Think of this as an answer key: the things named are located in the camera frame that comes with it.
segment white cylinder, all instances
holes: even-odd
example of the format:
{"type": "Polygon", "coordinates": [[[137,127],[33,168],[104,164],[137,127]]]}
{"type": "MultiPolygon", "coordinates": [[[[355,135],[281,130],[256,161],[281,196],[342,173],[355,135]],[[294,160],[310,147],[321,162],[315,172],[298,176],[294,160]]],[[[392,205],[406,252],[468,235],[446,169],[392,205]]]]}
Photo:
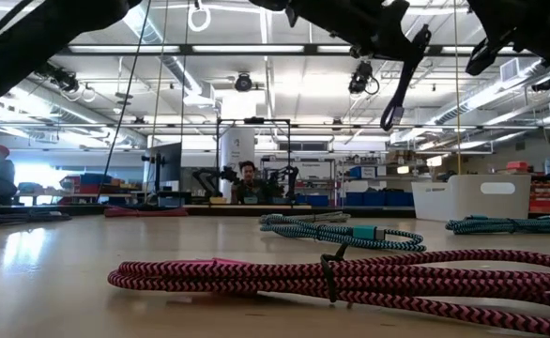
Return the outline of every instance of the white cylinder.
{"type": "MultiPolygon", "coordinates": [[[[254,128],[231,128],[220,140],[219,165],[222,170],[227,165],[234,169],[241,179],[239,163],[254,162],[254,128]]],[[[231,201],[231,182],[221,180],[219,184],[222,196],[231,201]]]]}

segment black strap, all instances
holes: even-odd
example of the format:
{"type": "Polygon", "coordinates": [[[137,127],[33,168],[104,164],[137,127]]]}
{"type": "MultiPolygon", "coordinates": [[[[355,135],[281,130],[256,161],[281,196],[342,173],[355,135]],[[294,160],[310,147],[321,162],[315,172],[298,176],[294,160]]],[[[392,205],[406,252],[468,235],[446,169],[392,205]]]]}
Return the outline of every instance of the black strap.
{"type": "Polygon", "coordinates": [[[511,229],[511,231],[509,231],[509,234],[514,234],[515,232],[517,232],[521,228],[521,225],[516,220],[507,219],[507,221],[509,221],[512,224],[512,229],[511,229]]]}
{"type": "Polygon", "coordinates": [[[342,244],[340,249],[335,253],[335,255],[323,253],[321,254],[321,267],[323,267],[323,275],[325,276],[325,280],[328,282],[328,292],[329,292],[329,301],[334,303],[338,298],[338,286],[335,284],[334,274],[333,270],[331,269],[331,266],[329,265],[330,261],[334,262],[343,262],[344,261],[344,254],[346,252],[346,248],[348,247],[348,243],[342,244]]]}

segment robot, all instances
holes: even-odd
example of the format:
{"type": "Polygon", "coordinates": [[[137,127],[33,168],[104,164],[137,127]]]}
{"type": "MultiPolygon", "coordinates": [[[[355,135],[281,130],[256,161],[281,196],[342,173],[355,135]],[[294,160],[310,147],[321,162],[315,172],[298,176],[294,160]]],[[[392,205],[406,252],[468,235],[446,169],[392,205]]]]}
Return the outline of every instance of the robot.
{"type": "MultiPolygon", "coordinates": [[[[33,0],[22,0],[0,21],[0,30],[33,0]]],[[[99,30],[121,20],[141,0],[45,0],[0,35],[0,97],[84,32],[99,30]]],[[[427,25],[412,41],[402,32],[406,0],[251,0],[270,10],[284,10],[292,26],[298,18],[322,27],[352,45],[356,58],[404,62],[395,95],[385,109],[381,127],[388,131],[402,118],[403,102],[411,78],[431,32],[427,25]]],[[[498,52],[511,44],[550,64],[550,1],[467,0],[487,38],[474,49],[466,67],[476,75],[489,67],[498,52]]]]}

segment blue bin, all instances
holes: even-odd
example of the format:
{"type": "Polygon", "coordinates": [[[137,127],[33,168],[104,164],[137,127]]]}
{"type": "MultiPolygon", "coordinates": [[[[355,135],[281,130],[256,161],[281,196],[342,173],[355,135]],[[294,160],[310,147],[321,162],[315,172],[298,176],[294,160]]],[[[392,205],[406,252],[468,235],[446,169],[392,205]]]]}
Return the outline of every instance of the blue bin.
{"type": "Polygon", "coordinates": [[[354,178],[361,178],[360,166],[356,166],[356,167],[351,168],[350,170],[348,170],[348,175],[350,175],[350,177],[354,177],[354,178]]]}
{"type": "Polygon", "coordinates": [[[347,192],[346,205],[352,207],[364,206],[364,192],[347,192]]]}
{"type": "Polygon", "coordinates": [[[386,205],[386,193],[366,192],[363,197],[363,203],[365,206],[383,207],[386,205]]]}
{"type": "Polygon", "coordinates": [[[326,195],[308,195],[306,202],[313,207],[329,207],[329,197],[326,195]]]}
{"type": "Polygon", "coordinates": [[[412,192],[386,192],[386,206],[388,207],[414,207],[412,192]]]}

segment cable tie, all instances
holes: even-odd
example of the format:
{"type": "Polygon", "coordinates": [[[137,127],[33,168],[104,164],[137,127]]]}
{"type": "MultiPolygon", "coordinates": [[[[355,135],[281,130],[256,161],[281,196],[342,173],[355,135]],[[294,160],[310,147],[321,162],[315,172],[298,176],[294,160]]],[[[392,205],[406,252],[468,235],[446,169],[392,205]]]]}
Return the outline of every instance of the cable tie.
{"type": "Polygon", "coordinates": [[[321,228],[322,227],[327,227],[325,224],[319,224],[316,226],[316,235],[315,235],[315,239],[316,240],[321,240],[321,228]]]}
{"type": "Polygon", "coordinates": [[[519,223],[516,220],[507,219],[507,221],[511,222],[512,224],[512,230],[509,231],[509,234],[514,234],[515,232],[517,232],[517,230],[519,230],[519,228],[521,228],[521,225],[519,225],[519,223]]]}
{"type": "Polygon", "coordinates": [[[331,269],[329,262],[343,262],[344,254],[347,247],[348,243],[344,243],[342,244],[340,249],[338,249],[335,255],[328,253],[321,254],[321,267],[323,268],[323,275],[325,277],[325,280],[328,282],[329,301],[332,303],[334,303],[338,299],[338,286],[335,284],[335,276],[333,275],[333,270],[331,269]]]}

